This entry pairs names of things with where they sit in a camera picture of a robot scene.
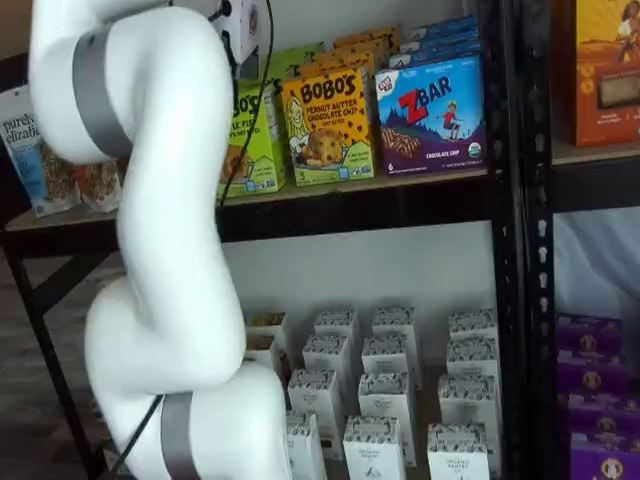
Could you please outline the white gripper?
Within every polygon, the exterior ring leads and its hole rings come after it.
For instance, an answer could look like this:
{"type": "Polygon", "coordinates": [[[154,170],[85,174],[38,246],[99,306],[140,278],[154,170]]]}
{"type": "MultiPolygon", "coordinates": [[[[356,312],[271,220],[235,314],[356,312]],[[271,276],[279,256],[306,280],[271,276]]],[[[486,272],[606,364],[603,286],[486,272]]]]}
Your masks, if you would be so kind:
{"type": "Polygon", "coordinates": [[[236,63],[244,63],[258,45],[259,8],[255,1],[230,0],[221,4],[219,34],[236,63]]]}

